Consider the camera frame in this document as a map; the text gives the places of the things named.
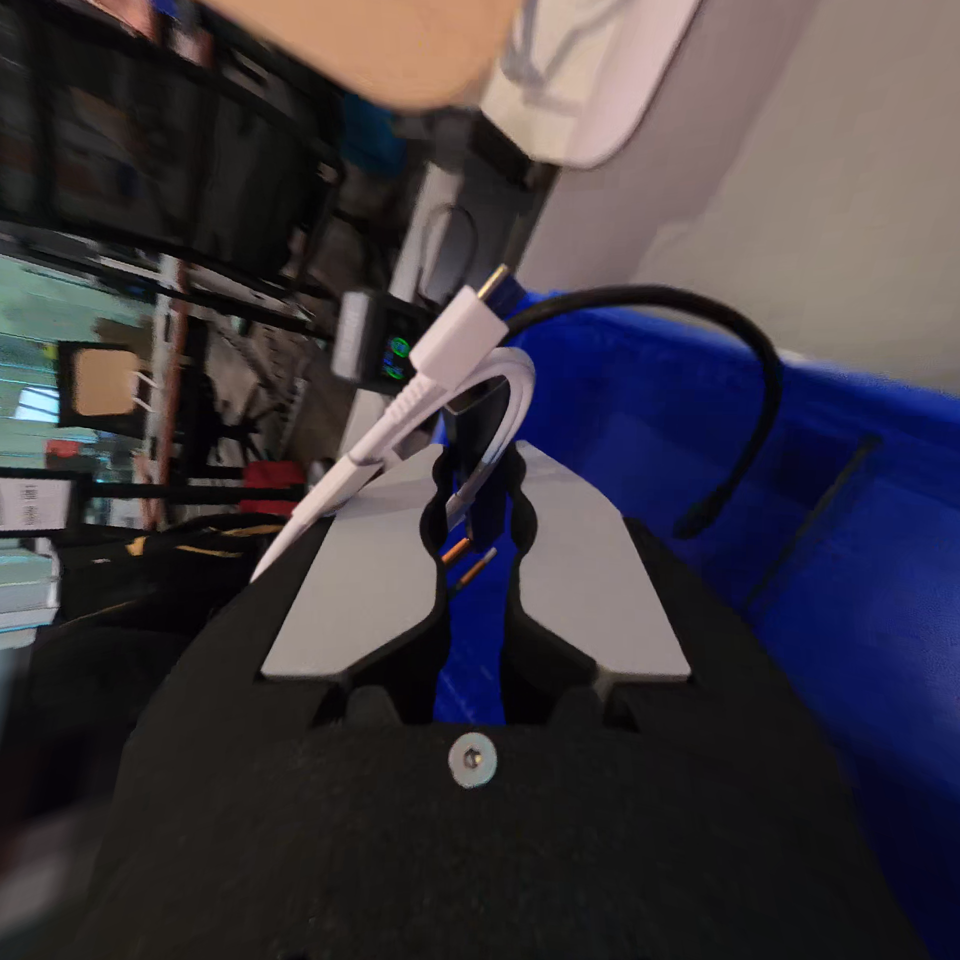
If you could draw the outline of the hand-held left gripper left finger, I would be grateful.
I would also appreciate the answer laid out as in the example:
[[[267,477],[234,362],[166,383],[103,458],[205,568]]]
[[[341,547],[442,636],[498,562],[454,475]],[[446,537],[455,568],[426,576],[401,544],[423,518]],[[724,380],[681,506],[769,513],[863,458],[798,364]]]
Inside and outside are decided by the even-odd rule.
[[[263,661],[265,679],[357,682],[405,656],[444,663],[448,453],[426,446],[332,519]]]

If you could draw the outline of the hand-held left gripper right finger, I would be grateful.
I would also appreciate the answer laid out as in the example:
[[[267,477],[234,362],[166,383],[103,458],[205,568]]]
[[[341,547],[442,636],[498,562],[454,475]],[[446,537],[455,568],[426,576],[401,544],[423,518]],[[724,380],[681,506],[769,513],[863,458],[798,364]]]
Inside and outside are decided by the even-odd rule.
[[[686,682],[690,663],[618,508],[528,441],[515,450],[535,522],[520,548],[522,614],[584,655],[595,685]]]

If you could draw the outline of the large blue plastic bin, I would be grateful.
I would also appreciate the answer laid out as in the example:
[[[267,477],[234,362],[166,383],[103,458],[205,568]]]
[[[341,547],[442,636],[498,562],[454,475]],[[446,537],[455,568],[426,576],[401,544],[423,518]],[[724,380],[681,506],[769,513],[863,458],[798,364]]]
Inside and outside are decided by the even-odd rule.
[[[618,682],[585,731],[504,760],[486,866],[440,958],[958,958],[958,402],[760,347],[774,453],[661,542],[625,519],[691,667]],[[513,456],[500,657],[509,724],[589,689],[521,612],[536,531]]]

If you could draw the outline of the grey desk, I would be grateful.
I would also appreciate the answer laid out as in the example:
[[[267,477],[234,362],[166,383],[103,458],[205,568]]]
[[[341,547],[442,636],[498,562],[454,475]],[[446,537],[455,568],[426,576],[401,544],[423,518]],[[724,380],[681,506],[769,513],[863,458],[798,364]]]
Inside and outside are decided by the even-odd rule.
[[[703,2],[627,144],[563,171],[537,292],[664,283],[958,393],[959,3]]]

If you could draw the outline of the small red box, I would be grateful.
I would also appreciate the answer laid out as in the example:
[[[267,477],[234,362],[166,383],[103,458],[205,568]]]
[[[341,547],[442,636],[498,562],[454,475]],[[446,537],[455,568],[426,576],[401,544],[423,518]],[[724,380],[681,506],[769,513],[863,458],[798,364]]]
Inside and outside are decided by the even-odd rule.
[[[245,498],[239,504],[242,514],[258,514],[288,519],[305,494],[306,474],[295,461],[259,460],[243,467]],[[292,493],[293,499],[250,496],[250,491]]]

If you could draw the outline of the black framed board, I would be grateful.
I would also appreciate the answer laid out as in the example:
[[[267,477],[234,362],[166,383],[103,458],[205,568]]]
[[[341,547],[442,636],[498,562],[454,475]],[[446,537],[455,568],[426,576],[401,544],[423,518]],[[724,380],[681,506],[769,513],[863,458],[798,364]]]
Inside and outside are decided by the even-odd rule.
[[[124,345],[57,341],[57,426],[143,439],[142,367],[138,354]]]

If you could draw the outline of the black metal shelf rack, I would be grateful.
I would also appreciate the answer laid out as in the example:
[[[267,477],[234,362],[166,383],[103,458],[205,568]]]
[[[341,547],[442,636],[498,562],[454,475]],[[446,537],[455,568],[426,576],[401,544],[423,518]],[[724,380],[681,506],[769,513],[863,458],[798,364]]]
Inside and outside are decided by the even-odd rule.
[[[169,256],[282,301],[344,165],[331,84],[204,10],[205,66],[88,5],[2,2],[2,227]]]

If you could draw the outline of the white stand base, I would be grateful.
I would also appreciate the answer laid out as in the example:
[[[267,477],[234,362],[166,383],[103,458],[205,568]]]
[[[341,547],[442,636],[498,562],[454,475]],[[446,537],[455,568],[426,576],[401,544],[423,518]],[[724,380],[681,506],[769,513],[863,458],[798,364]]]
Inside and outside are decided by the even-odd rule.
[[[590,170],[639,126],[701,1],[527,1],[479,110],[534,162]]]

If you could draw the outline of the cardboard panel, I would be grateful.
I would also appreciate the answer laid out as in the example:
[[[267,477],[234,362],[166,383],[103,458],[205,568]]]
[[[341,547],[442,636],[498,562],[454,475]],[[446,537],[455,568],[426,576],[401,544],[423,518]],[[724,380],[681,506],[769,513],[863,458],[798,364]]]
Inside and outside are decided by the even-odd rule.
[[[476,102],[522,1],[207,5],[344,90],[401,113],[421,113]]]

